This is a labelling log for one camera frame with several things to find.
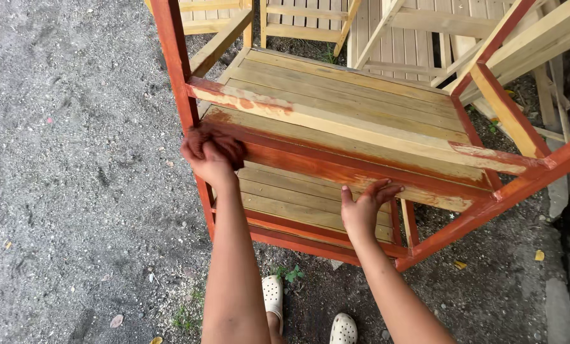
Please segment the sandy ground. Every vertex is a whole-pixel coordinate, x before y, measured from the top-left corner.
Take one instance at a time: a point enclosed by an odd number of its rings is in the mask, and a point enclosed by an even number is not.
[[[208,38],[190,37],[190,53]],[[473,119],[486,145],[513,150]],[[181,137],[142,1],[0,1],[0,343],[199,342],[211,243]],[[545,281],[564,279],[548,204],[541,191],[404,274],[459,342],[546,342]],[[419,207],[421,236],[455,216]],[[256,255],[264,274],[306,274],[285,283],[289,342],[327,343],[341,311],[361,343],[386,342],[361,269],[263,244]]]

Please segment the pebble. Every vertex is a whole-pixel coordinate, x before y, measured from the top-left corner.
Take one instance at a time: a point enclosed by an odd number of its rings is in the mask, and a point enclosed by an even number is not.
[[[383,330],[383,333],[381,335],[383,336],[384,340],[389,340],[389,338],[391,338],[391,333],[389,333],[388,330]]]

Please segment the wooden chair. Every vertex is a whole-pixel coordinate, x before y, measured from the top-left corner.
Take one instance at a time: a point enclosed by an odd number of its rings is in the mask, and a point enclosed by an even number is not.
[[[249,164],[238,176],[254,240],[359,264],[339,218],[340,185],[358,195],[389,177],[406,187],[406,238],[395,202],[381,208],[377,238],[402,271],[570,171],[570,142],[550,153],[485,65],[533,0],[512,6],[450,94],[250,48],[211,82],[204,71],[244,25],[189,60],[178,3],[152,4],[183,130],[202,121],[246,145]],[[472,79],[523,155],[482,146],[458,98]],[[195,98],[210,103],[202,117]],[[497,172],[517,178],[502,185]],[[218,209],[210,186],[196,180],[212,237]],[[413,202],[461,214],[419,242]]]
[[[361,2],[260,0],[261,46],[266,47],[266,36],[322,40],[336,43],[338,56]]]
[[[226,26],[239,16],[243,9],[253,10],[252,0],[181,0],[179,9],[185,34],[211,34],[223,31]],[[153,14],[151,0],[145,0],[145,5]],[[243,32],[245,47],[250,47],[252,42],[252,21]]]

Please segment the foot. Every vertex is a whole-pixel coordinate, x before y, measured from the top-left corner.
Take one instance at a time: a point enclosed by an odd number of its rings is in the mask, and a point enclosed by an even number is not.
[[[279,320],[279,333],[283,333],[283,284],[278,275],[272,275],[262,280],[263,304],[266,313],[272,312]]]
[[[329,344],[355,344],[357,342],[357,325],[348,314],[339,313],[331,326]]]

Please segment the small weed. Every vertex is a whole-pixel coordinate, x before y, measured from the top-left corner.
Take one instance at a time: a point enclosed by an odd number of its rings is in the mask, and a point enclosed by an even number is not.
[[[490,131],[492,133],[496,133],[497,132],[497,125],[499,123],[500,123],[500,121],[498,121],[497,119],[492,119],[491,124],[488,125],[488,131]]]
[[[334,50],[327,44],[326,51],[321,51],[319,53],[319,60],[329,64],[336,64],[338,58],[334,56]]]

